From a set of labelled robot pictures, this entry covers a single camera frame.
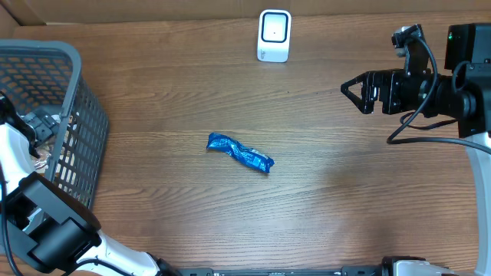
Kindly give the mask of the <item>cookie bag brown white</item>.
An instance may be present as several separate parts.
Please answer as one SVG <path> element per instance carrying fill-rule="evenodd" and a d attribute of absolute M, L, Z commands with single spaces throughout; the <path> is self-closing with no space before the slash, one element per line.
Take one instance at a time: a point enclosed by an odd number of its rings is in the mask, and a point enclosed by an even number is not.
<path fill-rule="evenodd" d="M 37 173 L 44 175 L 49 168 L 50 158 L 54 150 L 54 142 L 44 143 L 37 149 L 39 157 L 31 157 L 31 161 L 34 164 Z"/>

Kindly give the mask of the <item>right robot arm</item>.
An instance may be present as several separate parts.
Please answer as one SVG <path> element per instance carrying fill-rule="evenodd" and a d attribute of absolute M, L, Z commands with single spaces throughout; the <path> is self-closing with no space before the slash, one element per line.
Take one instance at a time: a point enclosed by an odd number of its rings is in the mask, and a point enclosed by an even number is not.
<path fill-rule="evenodd" d="M 380 101 L 385 114 L 400 114 L 401 125 L 389 144 L 450 143 L 465 146 L 473 171 L 479 245 L 475 275 L 490 273 L 490 25 L 451 25 L 447 34 L 445 69 L 439 73 L 421 25 L 405 26 L 392 35 L 401 69 L 367 71 L 341 85 L 341 92 L 363 114 Z M 457 138 L 398 138 L 418 114 L 447 116 L 457 123 Z"/>

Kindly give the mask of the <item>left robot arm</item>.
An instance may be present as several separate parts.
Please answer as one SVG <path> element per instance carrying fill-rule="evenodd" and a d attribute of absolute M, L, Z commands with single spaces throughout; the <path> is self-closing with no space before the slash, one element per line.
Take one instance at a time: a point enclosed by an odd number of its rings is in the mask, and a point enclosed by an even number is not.
<path fill-rule="evenodd" d="M 153 255 L 105 235 L 95 215 L 36 172 L 36 132 L 1 95 L 1 235 L 8 263 L 18 257 L 35 270 L 69 275 L 177 275 Z"/>

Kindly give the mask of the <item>blue snack wrapper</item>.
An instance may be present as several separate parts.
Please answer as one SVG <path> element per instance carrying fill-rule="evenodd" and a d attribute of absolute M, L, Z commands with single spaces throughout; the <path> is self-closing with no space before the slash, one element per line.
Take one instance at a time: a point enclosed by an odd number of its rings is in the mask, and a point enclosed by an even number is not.
<path fill-rule="evenodd" d="M 271 157 L 256 149 L 243 146 L 239 141 L 220 133 L 209 135 L 206 148 L 226 153 L 242 165 L 262 173 L 270 173 L 271 167 L 275 165 Z"/>

